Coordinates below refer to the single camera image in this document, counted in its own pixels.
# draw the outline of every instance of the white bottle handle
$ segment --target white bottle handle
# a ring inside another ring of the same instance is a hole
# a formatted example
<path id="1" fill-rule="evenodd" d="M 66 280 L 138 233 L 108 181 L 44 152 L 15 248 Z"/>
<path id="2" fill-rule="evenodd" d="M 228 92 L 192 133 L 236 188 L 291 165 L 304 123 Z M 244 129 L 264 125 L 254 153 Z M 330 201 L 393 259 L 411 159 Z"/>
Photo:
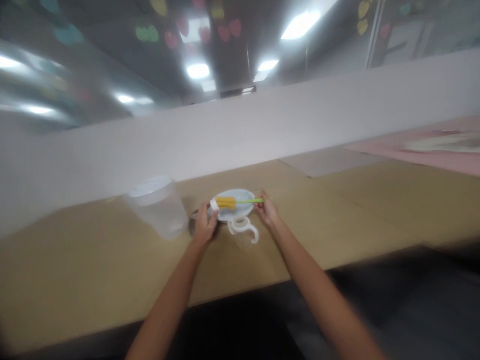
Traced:
<path id="1" fill-rule="evenodd" d="M 230 230 L 230 234 L 235 235 L 234 228 L 232 227 L 232 220 L 228 220 L 226 224 L 228 225 L 228 230 Z"/>
<path id="2" fill-rule="evenodd" d="M 256 244 L 259 242 L 259 231 L 257 230 L 257 228 L 255 226 L 253 226 L 252 224 L 248 224 L 248 228 L 253 231 L 253 235 L 255 236 L 252 240 L 251 240 L 251 243 L 252 244 Z"/>

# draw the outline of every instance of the white plate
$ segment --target white plate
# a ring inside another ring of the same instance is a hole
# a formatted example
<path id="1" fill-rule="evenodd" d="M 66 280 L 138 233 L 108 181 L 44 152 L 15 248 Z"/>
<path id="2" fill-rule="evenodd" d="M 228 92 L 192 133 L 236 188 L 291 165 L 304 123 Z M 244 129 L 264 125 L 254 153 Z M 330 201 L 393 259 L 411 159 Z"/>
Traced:
<path id="1" fill-rule="evenodd" d="M 245 189 L 231 189 L 224 192 L 221 192 L 215 197 L 222 196 L 222 197 L 234 197 L 236 200 L 252 200 L 255 199 L 255 195 L 253 192 L 245 190 Z M 248 216 L 252 210 L 254 209 L 254 204 L 246 203 L 246 204 L 237 204 L 235 210 L 230 209 L 221 209 L 218 212 L 218 221 L 222 223 L 228 222 L 230 219 L 233 219 L 236 216 L 244 215 Z M 209 207 L 208 208 L 208 215 L 212 215 L 213 211 Z"/>

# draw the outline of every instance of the person's left hand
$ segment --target person's left hand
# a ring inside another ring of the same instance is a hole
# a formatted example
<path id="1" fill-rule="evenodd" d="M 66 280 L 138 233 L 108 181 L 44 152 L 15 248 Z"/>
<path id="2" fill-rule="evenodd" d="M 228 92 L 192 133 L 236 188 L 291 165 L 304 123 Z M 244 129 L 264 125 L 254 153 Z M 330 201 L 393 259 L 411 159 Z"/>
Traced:
<path id="1" fill-rule="evenodd" d="M 212 239 L 215 226 L 217 226 L 217 216 L 219 215 L 219 211 L 215 210 L 209 220 L 209 215 L 207 212 L 208 207 L 209 203 L 203 202 L 198 209 L 198 213 L 196 214 L 195 234 L 193 235 L 193 240 L 199 241 L 202 244 L 206 244 L 210 239 Z"/>

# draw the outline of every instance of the pink paper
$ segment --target pink paper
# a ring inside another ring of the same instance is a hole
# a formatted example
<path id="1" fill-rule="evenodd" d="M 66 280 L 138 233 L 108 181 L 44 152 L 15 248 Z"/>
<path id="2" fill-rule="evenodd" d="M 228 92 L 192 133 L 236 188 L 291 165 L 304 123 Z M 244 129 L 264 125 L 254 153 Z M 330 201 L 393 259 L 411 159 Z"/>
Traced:
<path id="1" fill-rule="evenodd" d="M 428 165 L 480 177 L 480 155 L 478 153 L 450 151 L 414 152 L 404 149 L 404 144 L 407 142 L 446 135 L 450 131 L 480 132 L 480 117 L 472 116 L 449 120 L 357 142 L 345 146 L 345 148 L 361 153 L 380 155 L 408 163 Z"/>

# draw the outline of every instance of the tan tabletop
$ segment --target tan tabletop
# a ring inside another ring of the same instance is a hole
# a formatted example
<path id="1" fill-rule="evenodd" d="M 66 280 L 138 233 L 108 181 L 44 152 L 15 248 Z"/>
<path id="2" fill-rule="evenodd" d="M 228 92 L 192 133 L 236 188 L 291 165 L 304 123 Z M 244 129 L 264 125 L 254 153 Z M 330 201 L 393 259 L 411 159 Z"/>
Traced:
<path id="1" fill-rule="evenodd" d="M 324 269 L 480 234 L 479 179 L 399 162 L 307 178 L 275 160 L 178 184 L 189 213 L 220 191 L 262 187 Z M 222 225 L 190 304 L 289 278 L 270 234 L 255 214 L 250 218 L 258 245 L 240 250 Z M 144 318 L 189 240 L 187 232 L 160 239 L 121 198 L 63 209 L 3 239 L 6 345 L 19 354 Z"/>

